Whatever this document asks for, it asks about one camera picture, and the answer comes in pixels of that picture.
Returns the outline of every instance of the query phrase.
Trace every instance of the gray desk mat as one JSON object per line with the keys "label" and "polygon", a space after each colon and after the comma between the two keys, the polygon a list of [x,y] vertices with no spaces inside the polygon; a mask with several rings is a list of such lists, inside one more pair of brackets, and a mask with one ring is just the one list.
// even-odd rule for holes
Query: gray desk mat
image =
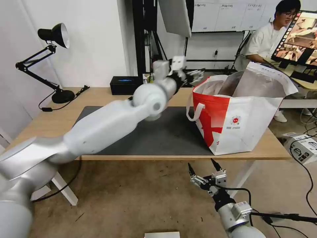
{"label": "gray desk mat", "polygon": [[[99,106],[86,106],[77,121],[99,108]],[[195,122],[187,119],[186,108],[168,107],[159,119],[141,121],[132,133],[96,155],[213,154],[205,144]]]}

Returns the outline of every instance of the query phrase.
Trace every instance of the concrete floor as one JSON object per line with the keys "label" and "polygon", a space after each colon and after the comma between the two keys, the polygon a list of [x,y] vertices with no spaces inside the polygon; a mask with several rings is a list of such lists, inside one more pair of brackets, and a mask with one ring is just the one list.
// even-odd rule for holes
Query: concrete floor
{"label": "concrete floor", "polygon": [[[277,136],[304,131],[298,111],[287,110],[285,115],[287,123],[272,121],[270,125]],[[227,169],[229,181],[244,164],[219,162]],[[60,168],[66,181],[77,166],[78,161],[74,161]],[[214,171],[210,161],[192,162],[192,166],[202,176]],[[307,167],[316,177],[317,163]],[[314,216],[305,201],[309,178],[292,160],[259,161],[245,187],[252,193],[252,207],[261,212]],[[71,188],[79,198],[75,207],[61,194],[35,204],[31,238],[141,238],[145,232],[160,231],[180,231],[182,238],[226,237],[212,198],[189,182],[187,162],[84,161]],[[247,200],[247,194],[239,192],[235,199]],[[316,189],[310,201],[317,210]],[[266,237],[278,237],[260,218],[253,220]],[[316,237],[317,227],[310,223],[284,220],[278,225],[292,226],[310,238]],[[278,231],[282,238],[303,237],[288,229]]]}

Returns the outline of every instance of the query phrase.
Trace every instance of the man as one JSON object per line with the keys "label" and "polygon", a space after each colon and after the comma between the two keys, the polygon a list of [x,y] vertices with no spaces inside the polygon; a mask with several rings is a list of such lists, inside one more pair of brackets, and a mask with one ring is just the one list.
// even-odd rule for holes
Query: man
{"label": "man", "polygon": [[[266,63],[264,58],[271,58],[286,31],[286,27],[299,10],[299,0],[282,0],[276,6],[274,21],[252,33],[248,43],[240,53],[246,58],[238,56],[234,64],[235,68],[238,71],[244,70],[249,61]],[[276,112],[274,119],[279,122],[287,122],[281,111]]]}

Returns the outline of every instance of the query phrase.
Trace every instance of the red and white bag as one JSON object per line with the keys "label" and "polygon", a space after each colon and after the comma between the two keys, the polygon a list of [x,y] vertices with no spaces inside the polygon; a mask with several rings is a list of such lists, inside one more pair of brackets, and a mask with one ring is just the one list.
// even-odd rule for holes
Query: red and white bag
{"label": "red and white bag", "polygon": [[296,92],[279,71],[250,63],[244,72],[211,76],[193,88],[194,117],[188,114],[192,96],[186,114],[215,155],[252,151],[283,98]]}

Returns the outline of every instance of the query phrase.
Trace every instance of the black desk lamp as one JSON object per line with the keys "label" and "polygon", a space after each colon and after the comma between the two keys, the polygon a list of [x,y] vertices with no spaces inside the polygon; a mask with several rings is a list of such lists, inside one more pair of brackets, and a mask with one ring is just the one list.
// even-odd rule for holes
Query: black desk lamp
{"label": "black desk lamp", "polygon": [[[66,103],[69,101],[72,101],[75,98],[75,94],[70,90],[62,90],[59,88],[59,85],[54,85],[53,83],[47,81],[46,79],[41,78],[40,76],[36,75],[35,73],[29,71],[29,67],[32,65],[35,65],[36,63],[44,60],[45,58],[49,57],[50,55],[55,53],[56,45],[53,44],[53,41],[55,41],[57,44],[64,48],[69,48],[69,37],[67,34],[67,29],[64,25],[64,23],[57,24],[53,27],[52,30],[50,29],[39,29],[37,34],[42,40],[45,40],[48,44],[47,47],[45,47],[43,50],[39,51],[38,53],[30,56],[29,58],[16,63],[16,68],[31,77],[37,79],[38,81],[44,83],[45,85],[49,86],[50,88],[55,90],[55,93],[52,96],[52,101],[54,103]],[[36,57],[37,55],[45,52],[46,50],[49,50],[50,53],[43,56],[40,59],[34,59],[32,58]]]}

